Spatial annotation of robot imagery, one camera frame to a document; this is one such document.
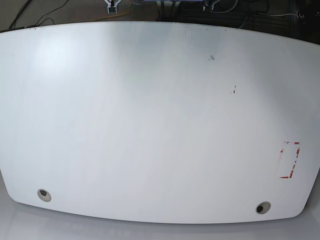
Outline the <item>red tape rectangle marking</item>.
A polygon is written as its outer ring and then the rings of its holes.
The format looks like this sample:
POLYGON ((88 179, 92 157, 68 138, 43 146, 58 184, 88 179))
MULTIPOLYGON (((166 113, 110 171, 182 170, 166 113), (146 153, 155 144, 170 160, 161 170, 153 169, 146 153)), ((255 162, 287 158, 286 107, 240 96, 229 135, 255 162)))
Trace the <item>red tape rectangle marking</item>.
POLYGON ((299 157, 301 143, 298 141, 285 141, 280 150, 277 175, 280 179, 290 179, 293 176, 299 157))

